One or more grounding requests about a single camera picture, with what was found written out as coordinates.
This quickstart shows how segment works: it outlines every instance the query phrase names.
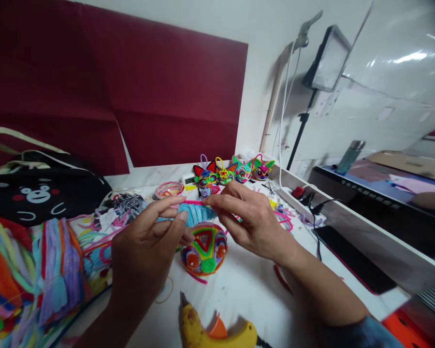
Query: right hand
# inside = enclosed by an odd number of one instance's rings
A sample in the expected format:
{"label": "right hand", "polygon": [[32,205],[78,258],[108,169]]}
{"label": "right hand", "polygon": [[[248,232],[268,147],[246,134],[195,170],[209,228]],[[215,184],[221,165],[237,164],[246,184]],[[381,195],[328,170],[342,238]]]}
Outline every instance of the right hand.
{"label": "right hand", "polygon": [[290,264],[295,257],[299,244],[280,226],[263,193],[254,192],[234,180],[221,194],[204,199],[203,204],[216,211],[219,221],[238,245],[281,266]]}

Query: small bowl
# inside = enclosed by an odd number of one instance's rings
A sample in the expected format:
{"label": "small bowl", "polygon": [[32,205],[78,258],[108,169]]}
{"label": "small bowl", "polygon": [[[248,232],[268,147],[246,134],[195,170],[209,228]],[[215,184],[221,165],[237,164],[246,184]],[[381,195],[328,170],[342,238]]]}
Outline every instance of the small bowl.
{"label": "small bowl", "polygon": [[170,196],[180,196],[184,192],[184,185],[179,182],[170,181],[159,185],[155,190],[155,196],[158,199],[170,197]]}

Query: pipe cleaner cat head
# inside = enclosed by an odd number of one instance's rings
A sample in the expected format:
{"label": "pipe cleaner cat head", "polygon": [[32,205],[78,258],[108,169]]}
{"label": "pipe cleaner cat head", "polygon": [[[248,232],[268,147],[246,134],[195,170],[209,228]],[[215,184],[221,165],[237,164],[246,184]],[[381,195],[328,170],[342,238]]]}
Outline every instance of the pipe cleaner cat head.
{"label": "pipe cleaner cat head", "polygon": [[269,173],[272,170],[272,166],[274,166],[275,161],[268,161],[264,163],[262,161],[262,154],[258,154],[252,161],[251,164],[251,172],[253,173],[253,177],[256,180],[264,181],[269,176]]}
{"label": "pipe cleaner cat head", "polygon": [[[203,157],[206,160],[206,165],[203,163]],[[208,164],[208,158],[204,154],[200,156],[202,167],[194,165],[193,171],[196,175],[195,182],[200,185],[201,188],[210,188],[211,192],[219,192],[218,176],[216,174],[216,161],[212,161]]]}
{"label": "pipe cleaner cat head", "polygon": [[233,156],[232,161],[237,163],[237,169],[235,169],[235,180],[244,184],[251,176],[251,161],[247,164],[243,164],[237,156]]}
{"label": "pipe cleaner cat head", "polygon": [[180,248],[180,259],[185,269],[195,276],[215,273],[227,255],[227,238],[218,225],[201,222],[191,229],[195,240]]}
{"label": "pipe cleaner cat head", "polygon": [[[222,167],[219,167],[217,161],[221,161]],[[233,163],[228,168],[224,168],[224,161],[221,157],[216,157],[216,173],[218,175],[219,184],[227,185],[229,182],[235,179],[235,169],[237,169],[237,163]]]}

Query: cardboard box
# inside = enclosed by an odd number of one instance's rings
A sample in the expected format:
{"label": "cardboard box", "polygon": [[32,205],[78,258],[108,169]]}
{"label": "cardboard box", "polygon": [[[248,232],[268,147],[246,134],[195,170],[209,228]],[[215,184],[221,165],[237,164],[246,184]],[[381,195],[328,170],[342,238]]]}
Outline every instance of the cardboard box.
{"label": "cardboard box", "polygon": [[435,180],[435,159],[412,156],[401,151],[381,151],[368,157],[372,162]]}

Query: black tote bag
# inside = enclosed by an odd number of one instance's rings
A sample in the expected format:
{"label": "black tote bag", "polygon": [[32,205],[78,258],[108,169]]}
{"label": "black tote bag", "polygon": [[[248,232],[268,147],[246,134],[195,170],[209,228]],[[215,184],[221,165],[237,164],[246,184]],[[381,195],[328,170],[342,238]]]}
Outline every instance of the black tote bag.
{"label": "black tote bag", "polygon": [[0,217],[30,227],[92,214],[111,191],[103,176],[80,159],[8,128],[0,127],[0,133],[51,150],[19,153],[0,144],[0,150],[16,155],[0,167]]}

